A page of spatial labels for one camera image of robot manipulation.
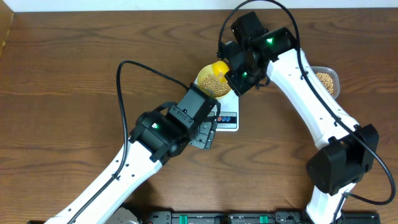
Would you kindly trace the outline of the yellow plastic scoop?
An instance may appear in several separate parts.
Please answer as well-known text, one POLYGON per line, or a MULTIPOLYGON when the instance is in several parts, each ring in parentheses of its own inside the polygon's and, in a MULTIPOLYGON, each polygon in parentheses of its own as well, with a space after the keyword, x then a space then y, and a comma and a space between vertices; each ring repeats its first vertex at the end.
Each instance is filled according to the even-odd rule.
POLYGON ((229 67, 228 67, 227 63, 225 63, 222 60, 212 63, 211 69, 212 69, 213 73, 217 76, 224 76, 229 71, 229 67))

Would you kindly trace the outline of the yellow plastic bowl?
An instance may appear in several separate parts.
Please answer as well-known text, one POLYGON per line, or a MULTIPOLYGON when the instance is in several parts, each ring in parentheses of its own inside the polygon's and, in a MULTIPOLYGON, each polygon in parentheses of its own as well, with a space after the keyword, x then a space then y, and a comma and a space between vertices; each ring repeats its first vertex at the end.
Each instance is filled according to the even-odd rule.
POLYGON ((200 70, 200 72, 198 73, 198 77, 197 77, 197 84, 199 85, 199 82, 208 74, 213 73, 212 69, 211 69, 211 64, 205 66, 203 69, 200 70))

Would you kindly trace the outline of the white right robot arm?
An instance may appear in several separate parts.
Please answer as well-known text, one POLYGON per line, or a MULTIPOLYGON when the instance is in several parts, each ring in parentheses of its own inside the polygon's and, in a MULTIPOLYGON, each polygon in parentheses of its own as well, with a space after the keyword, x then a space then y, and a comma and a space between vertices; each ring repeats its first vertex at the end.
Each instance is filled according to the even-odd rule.
POLYGON ((286 95, 318 149, 306 165, 314 184, 307 217, 311 223, 337 221, 352 188, 373 166, 378 132, 360 126, 328 93, 307 62, 297 31, 269 31, 254 12, 237 18, 231 30, 234 40, 220 43, 218 52, 230 67, 228 84, 243 95, 268 78, 286 95))

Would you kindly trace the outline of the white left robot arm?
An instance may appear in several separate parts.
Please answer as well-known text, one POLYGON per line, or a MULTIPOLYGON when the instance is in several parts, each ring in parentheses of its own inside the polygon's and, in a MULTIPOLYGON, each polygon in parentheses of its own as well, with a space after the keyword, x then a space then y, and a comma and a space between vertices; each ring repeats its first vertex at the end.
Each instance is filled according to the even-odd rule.
POLYGON ((114 161, 48 223, 105 223, 138 186, 196 140, 202 124, 216 120, 209 113, 219 107, 211 91, 192 84, 179 103, 142 113, 114 161))

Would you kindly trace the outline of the soybeans in bowl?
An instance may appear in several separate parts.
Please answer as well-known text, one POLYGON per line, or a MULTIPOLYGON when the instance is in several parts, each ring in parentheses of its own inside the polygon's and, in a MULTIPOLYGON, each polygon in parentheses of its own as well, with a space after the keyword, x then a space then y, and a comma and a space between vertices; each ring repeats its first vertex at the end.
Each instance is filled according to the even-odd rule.
POLYGON ((199 85, 202 88, 212 91, 216 97, 222 97, 231 91, 231 87, 228 85, 222 73, 211 73, 206 75, 199 82, 199 85))

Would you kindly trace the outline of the white digital kitchen scale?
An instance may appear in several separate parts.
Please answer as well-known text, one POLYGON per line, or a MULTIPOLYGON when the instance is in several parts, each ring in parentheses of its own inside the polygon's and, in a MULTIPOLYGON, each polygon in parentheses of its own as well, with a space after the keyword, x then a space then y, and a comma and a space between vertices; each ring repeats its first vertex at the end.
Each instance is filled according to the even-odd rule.
POLYGON ((235 132, 239 129, 239 97, 233 90, 218 98, 221 112, 217 117, 217 131, 235 132))

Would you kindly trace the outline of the clear plastic soybean container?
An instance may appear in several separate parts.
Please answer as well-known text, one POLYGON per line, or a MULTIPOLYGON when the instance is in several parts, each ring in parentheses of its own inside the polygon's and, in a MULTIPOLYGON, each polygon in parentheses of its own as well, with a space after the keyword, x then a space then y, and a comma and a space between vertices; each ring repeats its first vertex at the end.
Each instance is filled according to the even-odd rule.
POLYGON ((311 69, 329 94, 337 99, 340 94, 340 81, 337 73, 328 67, 311 67, 311 69))

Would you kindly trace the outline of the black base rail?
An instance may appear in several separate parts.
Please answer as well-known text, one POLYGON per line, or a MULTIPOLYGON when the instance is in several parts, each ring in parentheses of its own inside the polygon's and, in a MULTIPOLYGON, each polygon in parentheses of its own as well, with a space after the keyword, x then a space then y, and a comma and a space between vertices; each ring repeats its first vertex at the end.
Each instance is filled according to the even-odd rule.
POLYGON ((277 210, 270 213, 176 213, 170 211, 135 214, 126 208, 119 209, 120 223, 141 224, 306 224, 312 223, 306 212, 277 210))

